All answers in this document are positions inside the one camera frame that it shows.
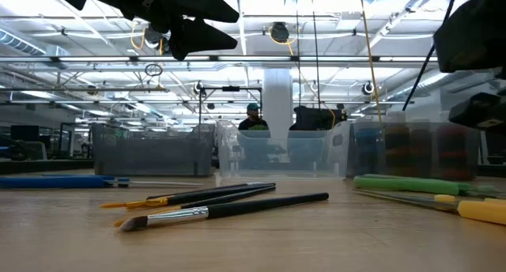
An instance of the ceiling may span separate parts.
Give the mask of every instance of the ceiling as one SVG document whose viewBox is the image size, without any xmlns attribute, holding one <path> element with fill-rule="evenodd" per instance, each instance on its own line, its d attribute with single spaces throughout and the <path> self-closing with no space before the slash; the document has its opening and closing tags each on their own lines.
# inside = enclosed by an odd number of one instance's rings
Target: ceiling
<svg viewBox="0 0 506 272">
<path fill-rule="evenodd" d="M 361 86 L 372 80 L 367 60 L 359 62 L 333 62 L 333 58 L 368 55 L 364 22 L 361 20 L 361 0 L 225 0 L 231 7 L 240 10 L 242 17 L 235 24 L 207 21 L 215 28 L 236 38 L 239 43 L 233 50 L 208 51 L 194 56 L 220 55 L 238 56 L 229 62 L 186 61 L 161 62 L 164 72 L 159 77 L 145 77 L 148 62 L 65 62 L 66 68 L 48 66 L 44 63 L 8 62 L 1 63 L 1 79 L 4 88 L 67 87 L 70 89 L 98 88 L 153 89 L 160 84 L 165 92 L 87 92 L 53 93 L 62 100 L 181 100 L 173 104 L 146 104 L 151 111 L 145 115 L 139 109 L 126 109 L 124 103 L 96 106 L 75 104 L 76 114 L 82 110 L 100 110 L 118 117 L 139 116 L 155 118 L 157 113 L 170 119 L 195 119 L 197 104 L 183 101 L 195 100 L 193 88 L 197 81 L 204 86 L 221 87 L 240 85 L 262 87 L 263 70 L 266 67 L 290 68 L 294 91 L 298 83 L 303 84 L 301 99 L 316 99 L 311 85 L 319 79 L 322 100 L 370 100 L 363 96 Z M 457 0 L 455 7 L 466 0 Z M 364 0 L 372 55 L 380 57 L 375 64 L 374 74 L 380 94 L 389 100 L 399 88 L 405 87 L 419 72 L 419 67 L 432 44 L 432 34 L 441 25 L 448 0 Z M 290 45 L 293 55 L 329 58 L 320 63 L 301 62 L 300 69 L 294 62 L 266 62 L 263 56 L 289 56 L 288 45 L 276 44 L 269 37 L 269 27 L 276 21 L 285 22 L 291 32 Z M 297 38 L 297 23 L 300 35 Z M 63 0 L 0 0 L 0 30 L 7 29 L 16 36 L 44 50 L 58 46 L 70 56 L 158 56 L 158 51 L 142 43 L 142 30 L 147 22 L 141 19 L 128 21 L 121 12 L 96 0 L 88 0 L 82 11 L 75 10 Z M 0 56 L 26 56 L 27 53 L 0 43 Z M 256 62 L 241 61 L 240 56 L 262 56 Z M 429 64 L 428 71 L 436 71 L 436 62 Z M 16 93 L 15 99 L 33 100 L 26 93 Z M 255 93 L 215 92 L 212 100 L 255 101 Z M 213 110 L 205 110 L 206 118 L 241 119 L 243 104 L 217 104 Z M 86 115 L 97 116 L 88 112 Z"/>
</svg>

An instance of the green handle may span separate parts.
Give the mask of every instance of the green handle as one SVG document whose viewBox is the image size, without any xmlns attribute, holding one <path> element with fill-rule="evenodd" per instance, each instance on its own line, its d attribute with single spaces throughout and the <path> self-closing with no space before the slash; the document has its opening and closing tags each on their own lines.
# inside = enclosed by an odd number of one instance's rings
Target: green handle
<svg viewBox="0 0 506 272">
<path fill-rule="evenodd" d="M 378 179 L 355 177 L 355 187 L 360 189 L 383 189 L 390 191 L 414 191 L 458 196 L 457 183 L 434 179 Z"/>
<path fill-rule="evenodd" d="M 474 189 L 473 185 L 469 183 L 461 183 L 461 182 L 451 182 L 451 181 L 445 181 L 440 179 L 426 179 L 426 178 L 417 178 L 417 177 L 407 177 L 407 176 L 389 176 L 389 175 L 380 175 L 380 174 L 364 174 L 359 177 L 366 177 L 366 178 L 380 178 L 380 179 L 416 179 L 416 180 L 431 180 L 434 182 L 442 182 L 442 183 L 455 183 L 459 185 L 460 191 L 472 191 Z"/>
</svg>

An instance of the plastic storage container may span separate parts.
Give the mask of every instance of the plastic storage container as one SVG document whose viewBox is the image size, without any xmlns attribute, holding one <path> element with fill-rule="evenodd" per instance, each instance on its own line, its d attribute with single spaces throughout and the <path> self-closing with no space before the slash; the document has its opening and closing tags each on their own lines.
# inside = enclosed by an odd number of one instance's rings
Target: plastic storage container
<svg viewBox="0 0 506 272">
<path fill-rule="evenodd" d="M 95 174 L 111 176 L 209 176 L 214 125 L 190 133 L 130 132 L 93 124 Z"/>
<path fill-rule="evenodd" d="M 290 131 L 271 138 L 268 130 L 237 130 L 218 122 L 220 172 L 224 177 L 339 177 L 349 135 L 340 123 L 328 131 Z"/>
<path fill-rule="evenodd" d="M 479 133 L 452 123 L 357 122 L 352 125 L 346 177 L 372 173 L 472 180 Z"/>
</svg>

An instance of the desk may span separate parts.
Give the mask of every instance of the desk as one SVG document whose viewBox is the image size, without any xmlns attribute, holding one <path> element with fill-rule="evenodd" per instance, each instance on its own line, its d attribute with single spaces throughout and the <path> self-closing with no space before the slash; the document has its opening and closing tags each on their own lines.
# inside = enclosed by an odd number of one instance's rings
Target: desk
<svg viewBox="0 0 506 272">
<path fill-rule="evenodd" d="M 214 183 L 213 178 L 199 181 Z M 167 191 L 174 189 L 0 191 L 2 271 L 506 269 L 506 227 L 354 195 L 342 180 L 278 181 L 275 192 L 257 196 L 328 191 L 328 202 L 132 233 L 112 227 L 123 209 L 98 208 L 102 202 Z"/>
</svg>

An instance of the person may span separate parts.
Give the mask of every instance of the person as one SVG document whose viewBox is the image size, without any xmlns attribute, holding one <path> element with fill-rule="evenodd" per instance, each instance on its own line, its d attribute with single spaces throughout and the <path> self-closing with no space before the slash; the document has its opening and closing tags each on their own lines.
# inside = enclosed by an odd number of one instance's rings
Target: person
<svg viewBox="0 0 506 272">
<path fill-rule="evenodd" d="M 262 128 L 262 126 L 265 127 L 262 130 L 269 129 L 267 122 L 260 118 L 259 109 L 260 107 L 255 103 L 247 106 L 247 118 L 239 124 L 239 130 L 260 130 L 259 128 Z"/>
</svg>

